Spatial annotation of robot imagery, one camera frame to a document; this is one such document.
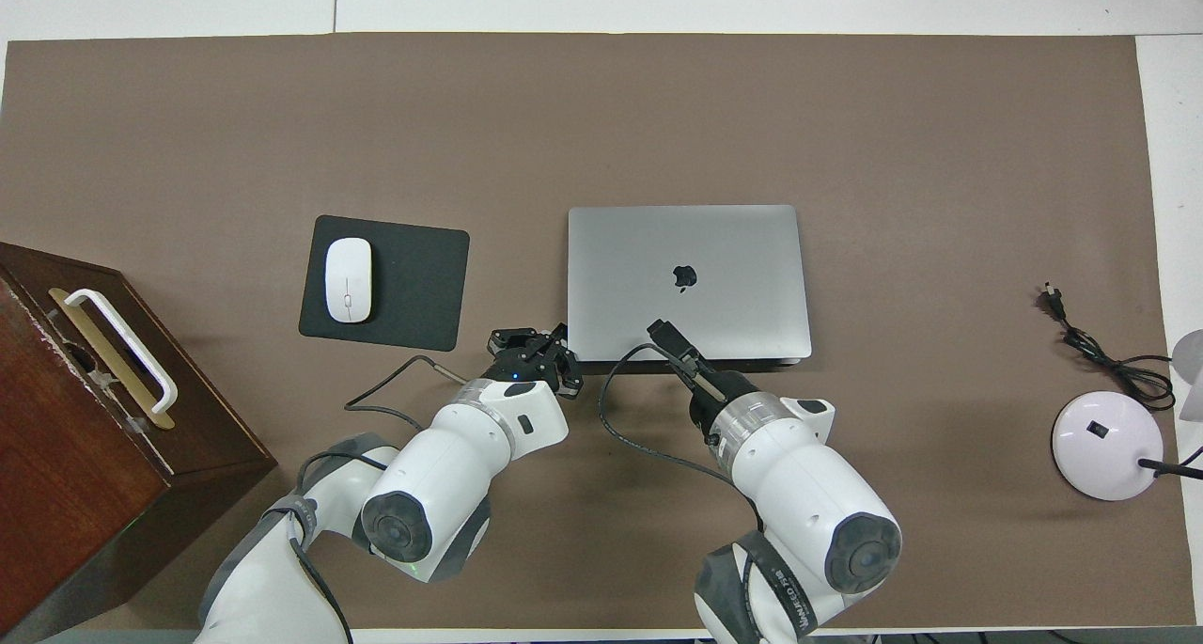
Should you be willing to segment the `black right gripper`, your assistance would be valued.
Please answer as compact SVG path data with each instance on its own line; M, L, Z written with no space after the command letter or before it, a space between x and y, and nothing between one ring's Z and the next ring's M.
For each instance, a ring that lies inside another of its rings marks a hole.
M704 437L711 433L716 418L731 401L758 392L755 385L734 370L701 370L689 390L691 421Z

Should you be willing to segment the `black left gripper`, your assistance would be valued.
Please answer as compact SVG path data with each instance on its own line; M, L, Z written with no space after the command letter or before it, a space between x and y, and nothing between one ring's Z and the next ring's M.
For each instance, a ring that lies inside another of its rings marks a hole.
M568 332L565 321L561 321L547 335L547 347L538 349L544 336L534 327L493 330L487 339L493 361L482 371L482 378L506 383L543 380L557 386L555 394L559 397L575 400L583 390L583 372L569 348Z

